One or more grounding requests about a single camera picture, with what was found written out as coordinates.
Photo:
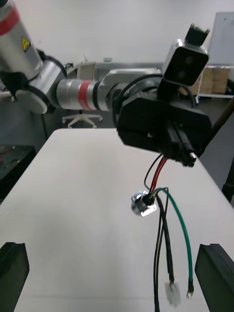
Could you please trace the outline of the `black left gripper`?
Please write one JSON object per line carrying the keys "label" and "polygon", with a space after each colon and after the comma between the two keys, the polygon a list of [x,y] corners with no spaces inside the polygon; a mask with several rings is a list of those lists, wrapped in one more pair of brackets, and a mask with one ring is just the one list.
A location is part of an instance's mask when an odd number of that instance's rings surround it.
{"label": "black left gripper", "polygon": [[117,133],[125,145],[160,153],[185,167],[193,167],[211,128],[202,111],[154,97],[124,101],[117,120]]}

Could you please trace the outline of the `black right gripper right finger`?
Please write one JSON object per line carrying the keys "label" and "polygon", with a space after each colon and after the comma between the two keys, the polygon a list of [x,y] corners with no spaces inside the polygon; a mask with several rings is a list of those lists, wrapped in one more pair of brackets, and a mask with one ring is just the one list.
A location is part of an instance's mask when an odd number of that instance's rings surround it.
{"label": "black right gripper right finger", "polygon": [[219,244],[199,246],[195,274],[211,312],[234,312],[234,262]]}

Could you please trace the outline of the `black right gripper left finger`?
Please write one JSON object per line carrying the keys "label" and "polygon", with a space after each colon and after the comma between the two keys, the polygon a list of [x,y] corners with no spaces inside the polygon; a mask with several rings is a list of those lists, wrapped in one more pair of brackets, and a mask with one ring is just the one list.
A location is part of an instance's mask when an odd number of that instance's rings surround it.
{"label": "black right gripper left finger", "polygon": [[6,242],[0,249],[0,312],[13,312],[29,274],[24,243]]}

